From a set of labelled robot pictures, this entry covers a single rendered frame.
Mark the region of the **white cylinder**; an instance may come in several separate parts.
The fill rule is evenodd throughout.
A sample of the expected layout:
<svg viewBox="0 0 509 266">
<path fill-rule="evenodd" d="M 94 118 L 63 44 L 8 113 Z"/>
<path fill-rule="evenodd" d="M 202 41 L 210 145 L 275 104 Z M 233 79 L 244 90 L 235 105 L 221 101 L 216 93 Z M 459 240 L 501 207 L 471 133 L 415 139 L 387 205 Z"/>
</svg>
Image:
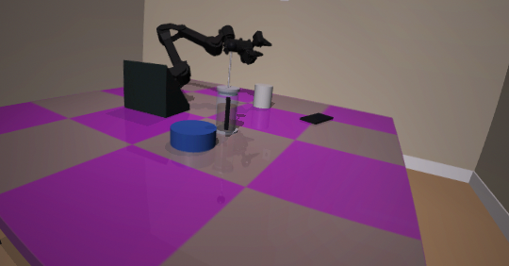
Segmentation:
<svg viewBox="0 0 509 266">
<path fill-rule="evenodd" d="M 254 102 L 256 108 L 270 108 L 273 85 L 256 83 L 254 84 Z"/>
</svg>

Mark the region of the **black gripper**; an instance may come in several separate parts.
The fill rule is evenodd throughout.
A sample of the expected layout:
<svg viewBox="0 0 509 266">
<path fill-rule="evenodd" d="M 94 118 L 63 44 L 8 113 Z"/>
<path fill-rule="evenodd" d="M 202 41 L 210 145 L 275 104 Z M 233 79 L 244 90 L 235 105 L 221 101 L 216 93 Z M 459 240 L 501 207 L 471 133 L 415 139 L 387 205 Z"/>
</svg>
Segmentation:
<svg viewBox="0 0 509 266">
<path fill-rule="evenodd" d="M 263 34 L 262 34 L 262 31 L 256 31 L 255 34 L 253 35 L 253 41 L 251 42 L 251 39 L 248 39 L 248 41 L 244 41 L 242 38 L 239 38 L 238 39 L 238 43 L 239 43 L 239 47 L 238 47 L 238 54 L 239 53 L 242 53 L 242 49 L 244 48 L 247 48 L 247 47 L 262 47 L 262 46 L 272 46 L 272 44 L 267 41 L 264 37 L 263 37 Z M 261 57 L 263 56 L 263 53 L 259 52 L 259 51 L 256 51 L 256 56 L 257 57 Z M 242 63 L 246 63 L 245 60 L 243 59 L 243 56 L 240 56 L 240 61 Z"/>
</svg>

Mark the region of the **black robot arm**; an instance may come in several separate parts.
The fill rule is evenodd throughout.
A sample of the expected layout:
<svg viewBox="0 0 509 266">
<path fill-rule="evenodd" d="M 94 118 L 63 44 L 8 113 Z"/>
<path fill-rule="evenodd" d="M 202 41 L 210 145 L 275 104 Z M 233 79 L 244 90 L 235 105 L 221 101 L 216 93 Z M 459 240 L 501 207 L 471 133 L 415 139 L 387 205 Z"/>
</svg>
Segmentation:
<svg viewBox="0 0 509 266">
<path fill-rule="evenodd" d="M 178 33 L 171 36 L 170 29 L 177 30 Z M 168 68 L 175 78 L 175 81 L 179 88 L 181 89 L 183 86 L 187 85 L 190 81 L 191 71 L 190 67 L 187 64 L 187 61 L 183 61 L 174 46 L 173 42 L 178 40 L 179 38 L 185 38 L 189 41 L 192 41 L 206 50 L 208 54 L 213 57 L 219 56 L 222 54 L 222 49 L 225 54 L 229 54 L 231 51 L 227 49 L 227 43 L 233 41 L 236 43 L 237 48 L 233 52 L 237 52 L 239 43 L 238 40 L 235 39 L 234 29 L 230 25 L 226 25 L 222 27 L 221 30 L 218 30 L 219 34 L 216 37 L 206 36 L 198 33 L 195 30 L 191 30 L 187 28 L 185 25 L 175 25 L 175 24 L 165 24 L 160 25 L 156 28 L 157 36 L 162 45 L 166 47 L 166 52 L 168 53 L 171 63 L 173 67 Z M 254 63 L 257 60 L 256 52 L 253 47 L 247 47 L 242 49 L 242 53 L 239 55 L 243 56 L 247 65 Z"/>
</svg>

